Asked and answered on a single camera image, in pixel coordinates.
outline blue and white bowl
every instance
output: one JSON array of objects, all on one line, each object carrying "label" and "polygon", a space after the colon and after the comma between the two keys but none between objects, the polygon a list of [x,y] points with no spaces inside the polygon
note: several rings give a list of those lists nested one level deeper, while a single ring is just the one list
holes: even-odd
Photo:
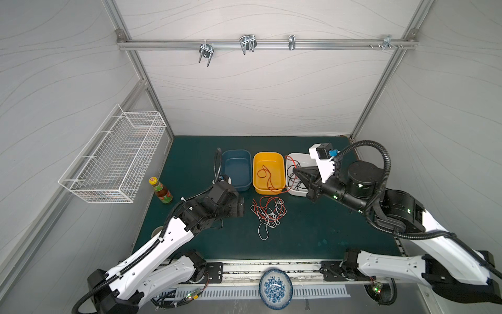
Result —
[{"label": "blue and white bowl", "polygon": [[293,297],[293,284],[288,275],[279,269],[263,274],[258,290],[263,303],[271,309],[285,308]]}]

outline mounting plate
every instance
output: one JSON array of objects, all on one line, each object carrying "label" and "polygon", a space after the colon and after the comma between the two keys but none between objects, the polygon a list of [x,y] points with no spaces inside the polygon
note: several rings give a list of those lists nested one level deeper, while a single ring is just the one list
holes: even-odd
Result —
[{"label": "mounting plate", "polygon": [[[321,269],[323,268],[329,268],[332,270],[339,269],[341,260],[332,260],[332,261],[321,261]],[[322,276],[324,281],[347,281],[346,277],[343,277],[341,274],[333,274],[331,271],[319,271]]]},{"label": "mounting plate", "polygon": [[206,271],[209,273],[209,283],[221,283],[223,279],[223,263],[207,263]]}]

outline sauce bottle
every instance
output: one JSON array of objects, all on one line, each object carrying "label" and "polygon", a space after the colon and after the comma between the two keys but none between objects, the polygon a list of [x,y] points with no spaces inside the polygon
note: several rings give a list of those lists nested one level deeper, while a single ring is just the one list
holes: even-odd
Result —
[{"label": "sauce bottle", "polygon": [[151,177],[148,182],[150,182],[154,188],[155,195],[162,203],[169,204],[173,200],[171,192],[169,192],[169,190],[162,183],[160,183],[156,177]]}]

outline white plastic bin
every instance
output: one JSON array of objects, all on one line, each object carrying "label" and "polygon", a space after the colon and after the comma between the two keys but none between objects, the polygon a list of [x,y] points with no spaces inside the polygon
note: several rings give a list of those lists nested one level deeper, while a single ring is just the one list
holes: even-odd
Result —
[{"label": "white plastic bin", "polygon": [[[310,158],[309,154],[291,153],[289,154],[289,156],[297,161],[297,166],[299,167],[316,166],[315,159]],[[293,162],[289,159],[286,159],[286,189],[289,189],[291,186],[293,186],[293,188],[288,191],[289,194],[306,197],[308,190],[305,188],[305,185],[303,183],[299,182],[300,179],[298,179],[293,174],[293,168]]]}]

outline ventilation grille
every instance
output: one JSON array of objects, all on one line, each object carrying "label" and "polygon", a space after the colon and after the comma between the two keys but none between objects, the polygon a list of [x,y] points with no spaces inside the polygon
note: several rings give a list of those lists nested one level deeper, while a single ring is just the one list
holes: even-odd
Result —
[{"label": "ventilation grille", "polygon": [[[176,291],[175,300],[181,300],[189,294],[193,288],[180,287]],[[321,299],[334,297],[350,297],[345,285],[293,285],[293,299]],[[259,299],[258,286],[243,287],[207,287],[199,297],[200,300],[236,300],[236,299]]]}]

